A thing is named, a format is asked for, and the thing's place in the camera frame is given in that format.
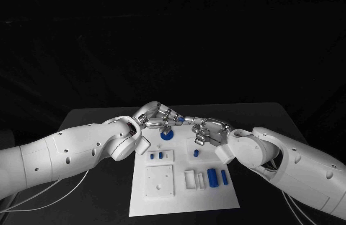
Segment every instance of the black background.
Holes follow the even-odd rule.
[[[0,128],[24,145],[74,109],[276,102],[345,163],[345,17],[345,0],[2,0]]]

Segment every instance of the table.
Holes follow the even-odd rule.
[[[220,118],[237,129],[253,131],[264,127],[286,135],[302,143],[308,141],[286,112],[277,103],[215,104],[169,106],[184,116]],[[75,109],[68,114],[60,131],[91,123],[101,124],[111,118],[133,116],[140,107]],[[129,217],[136,154],[116,162],[103,160],[90,171],[87,178],[73,194],[51,207],[31,211],[13,212],[8,216],[6,225],[67,225],[67,224],[300,224],[283,193],[266,180],[246,168],[237,159],[228,165],[240,201],[240,209],[188,212],[156,216]],[[64,179],[61,183],[38,198],[19,206],[16,210],[47,206],[64,197],[78,185],[86,172]],[[19,203],[54,183],[42,184],[18,195]],[[318,224],[345,224],[346,222],[329,214],[296,202]]]

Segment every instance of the blue cylinder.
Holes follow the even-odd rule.
[[[230,181],[228,181],[228,176],[227,176],[225,170],[221,171],[221,174],[222,174],[224,184],[228,185]]]
[[[218,181],[217,170],[214,168],[208,170],[208,178],[210,178],[211,188],[218,188],[220,187],[220,181]]]
[[[163,132],[160,133],[160,137],[162,137],[162,139],[163,139],[165,141],[169,141],[169,140],[173,138],[173,136],[175,136],[175,133],[173,133],[172,130],[171,130],[171,132],[168,133],[168,135],[165,135]]]

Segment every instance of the dark backdrop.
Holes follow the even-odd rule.
[[[277,102],[346,162],[345,16],[345,0],[2,0],[0,128],[24,145],[74,109]]]

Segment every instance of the white platform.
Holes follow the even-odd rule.
[[[205,146],[197,145],[201,156],[198,158],[194,157],[197,148],[191,142],[195,141],[192,127],[192,125],[172,127],[175,137],[171,141],[162,139],[159,129],[143,130],[143,135],[150,141],[152,147],[143,156],[136,154],[130,217],[241,208],[228,166],[224,165],[220,160],[214,160],[214,158],[210,159],[204,156],[212,153],[211,150],[215,150],[217,147],[214,147],[210,142]],[[152,164],[150,161],[149,165],[148,159],[150,153],[163,152],[165,154],[166,151],[173,151],[173,160],[169,162],[165,161],[165,165],[160,162],[158,165]],[[173,170],[173,197],[146,198],[148,189],[145,183],[148,167],[171,165]],[[211,188],[210,186],[208,169],[217,169],[218,188]],[[227,173],[228,185],[224,185],[222,170],[225,170]],[[205,190],[186,190],[186,171],[195,171],[197,184],[199,184],[198,175],[202,174]],[[152,187],[156,188],[158,185],[159,184],[153,182]]]

